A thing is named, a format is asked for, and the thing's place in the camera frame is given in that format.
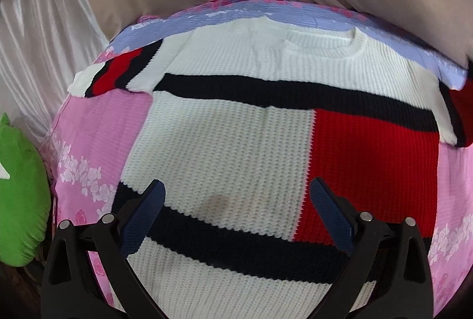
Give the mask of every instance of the red knit panel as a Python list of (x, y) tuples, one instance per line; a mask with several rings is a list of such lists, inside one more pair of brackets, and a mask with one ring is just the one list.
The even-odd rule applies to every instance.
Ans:
[(461, 91), (450, 91), (450, 97), (462, 120), (465, 146), (473, 144), (473, 80), (468, 79)]
[(412, 216), (432, 237), (437, 212), (437, 132), (417, 132), (362, 116), (318, 109), (295, 241), (333, 244), (309, 195), (322, 177), (336, 195), (388, 222)]
[(138, 48), (107, 61), (108, 70), (93, 84), (93, 95), (98, 96), (115, 89), (115, 81), (126, 72), (132, 58), (139, 56), (142, 50), (143, 48)]

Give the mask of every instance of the knit texture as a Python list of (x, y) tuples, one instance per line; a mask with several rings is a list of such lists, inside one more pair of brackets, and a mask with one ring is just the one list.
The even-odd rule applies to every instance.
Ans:
[(429, 247), (438, 144), (471, 142), (471, 84), (452, 92), (358, 29), (264, 17), (122, 56), (81, 72), (69, 91), (153, 96), (112, 210), (153, 179), (166, 185), (164, 207), (128, 260), (169, 317), (306, 317), (348, 261), (310, 203), (316, 176), (379, 219), (414, 217)]

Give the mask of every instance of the blue fabric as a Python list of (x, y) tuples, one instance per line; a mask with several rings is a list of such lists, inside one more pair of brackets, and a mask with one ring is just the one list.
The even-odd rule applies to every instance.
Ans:
[(159, 180), (151, 183), (145, 190), (139, 206), (122, 228), (120, 253), (122, 256), (138, 252), (146, 234), (163, 208), (166, 199), (166, 188)]
[(354, 227), (338, 208), (332, 196), (325, 191), (318, 179), (310, 182), (310, 201), (322, 219), (337, 249), (351, 256), (354, 249)]
[(110, 44), (114, 51), (137, 49), (173, 34), (187, 32), (205, 25), (214, 25), (239, 18), (267, 16), (272, 20), (324, 30), (345, 31), (358, 27), (368, 36), (389, 45), (400, 55), (416, 61), (433, 72), (452, 89), (463, 87), (466, 70), (431, 49), (414, 44), (412, 36), (397, 35), (398, 30), (386, 22), (347, 10), (334, 10), (321, 5), (289, 0), (220, 0), (224, 4), (179, 12), (168, 19), (152, 19), (125, 28)]

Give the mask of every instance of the green pillow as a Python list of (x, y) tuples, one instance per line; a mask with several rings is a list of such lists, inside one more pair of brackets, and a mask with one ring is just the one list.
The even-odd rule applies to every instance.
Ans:
[(0, 164), (0, 262), (21, 267), (44, 240), (51, 197), (38, 152), (10, 126), (5, 113), (0, 120)]

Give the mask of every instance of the black stripe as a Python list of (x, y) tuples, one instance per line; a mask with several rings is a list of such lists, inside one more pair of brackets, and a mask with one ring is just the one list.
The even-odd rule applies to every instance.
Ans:
[(105, 65), (102, 67), (102, 69), (100, 69), (95, 74), (94, 78), (92, 79), (92, 83), (90, 84), (89, 88), (86, 89), (84, 97), (94, 97), (94, 93), (93, 93), (94, 85), (100, 77), (102, 77), (105, 73), (107, 73), (108, 67), (110, 67), (110, 64), (112, 63), (112, 61), (113, 61), (113, 58), (105, 62)]
[(448, 114), (450, 115), (450, 122), (453, 127), (453, 133), (456, 135), (456, 146), (466, 146), (466, 135), (463, 128), (462, 119), (455, 105), (453, 104), (452, 97), (450, 96), (450, 89), (441, 81), (438, 82), (438, 88), (444, 99)]
[[(139, 195), (119, 184), (112, 212)], [(273, 236), (218, 228), (163, 207), (148, 235), (156, 243), (207, 265), (267, 279), (333, 283), (348, 262), (334, 246), (289, 242)], [(369, 281), (377, 280), (387, 252), (380, 251)]]
[(432, 238), (422, 238), (422, 241), (424, 242), (425, 250), (429, 253), (430, 246), (432, 245)]
[(326, 109), (389, 121), (417, 131), (437, 132), (432, 111), (405, 102), (320, 83), (267, 81), (245, 76), (165, 74), (155, 91), (191, 99), (222, 99), (259, 107)]
[(473, 60), (468, 59), (468, 78), (473, 80)]
[(141, 53), (132, 58), (129, 68), (123, 73), (118, 79), (115, 80), (115, 87), (126, 89), (127, 84), (140, 73), (146, 65), (151, 61), (156, 52), (161, 48), (163, 44), (163, 39), (153, 42), (152, 44), (146, 45), (143, 47)]

